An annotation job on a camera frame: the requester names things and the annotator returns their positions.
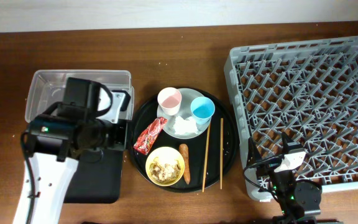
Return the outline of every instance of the dish rack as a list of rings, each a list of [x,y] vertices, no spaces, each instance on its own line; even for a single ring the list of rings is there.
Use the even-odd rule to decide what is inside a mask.
[[[358,189],[358,37],[231,49],[224,66],[243,168],[248,138],[263,158],[282,150],[281,132],[307,150],[296,173],[323,192]],[[250,180],[267,188],[269,177]],[[246,182],[254,200],[270,200]]]

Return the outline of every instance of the clear plastic container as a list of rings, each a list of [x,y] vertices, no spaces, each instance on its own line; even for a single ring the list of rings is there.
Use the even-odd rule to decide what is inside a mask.
[[[131,96],[126,111],[119,119],[132,119],[135,92],[131,84],[131,73],[124,70],[38,70],[31,82],[24,119],[29,123],[43,113],[52,103],[63,100],[66,81],[69,77],[100,82],[110,90],[124,90]]]

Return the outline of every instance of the white plate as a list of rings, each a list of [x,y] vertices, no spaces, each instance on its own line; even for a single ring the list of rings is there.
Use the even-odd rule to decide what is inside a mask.
[[[191,110],[190,110],[190,105],[191,102],[200,96],[204,96],[202,95],[200,92],[196,91],[196,90],[192,90],[189,88],[180,88],[178,89],[179,92],[181,93],[181,104],[180,104],[180,109],[179,112],[174,115],[174,116],[169,116],[166,115],[162,108],[160,106],[158,106],[157,109],[157,117],[164,117],[168,120],[168,122],[165,124],[163,130],[171,135],[174,138],[178,138],[178,139],[191,139],[191,138],[195,138],[197,136],[199,136],[200,134],[202,134],[209,126],[211,120],[209,120],[207,123],[205,124],[197,124],[197,129],[198,132],[197,133],[186,133],[184,135],[178,135],[175,134],[175,130],[173,130],[173,125],[175,124],[175,117],[176,116],[181,116],[183,119],[186,119],[188,117],[191,116]]]

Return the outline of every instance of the plastic bin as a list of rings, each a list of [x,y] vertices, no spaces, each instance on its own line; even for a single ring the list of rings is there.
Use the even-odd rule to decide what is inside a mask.
[[[125,90],[131,95],[126,111],[120,112],[119,119],[132,119],[134,110],[134,88],[131,73],[123,70],[39,70],[31,82],[25,120],[29,123],[43,113],[52,103],[63,100],[67,78],[84,78],[106,85],[110,90]]]
[[[297,179],[320,182],[323,192],[358,189],[358,37],[235,47],[224,74],[243,168],[249,137],[270,157],[285,131],[307,150]],[[246,175],[267,187],[268,176]],[[272,198],[246,186],[254,200]]]

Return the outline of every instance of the food in bowl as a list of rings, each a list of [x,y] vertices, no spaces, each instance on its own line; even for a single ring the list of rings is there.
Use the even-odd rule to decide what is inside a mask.
[[[181,167],[176,159],[154,158],[150,164],[152,178],[161,184],[168,184],[177,180],[180,176]]]

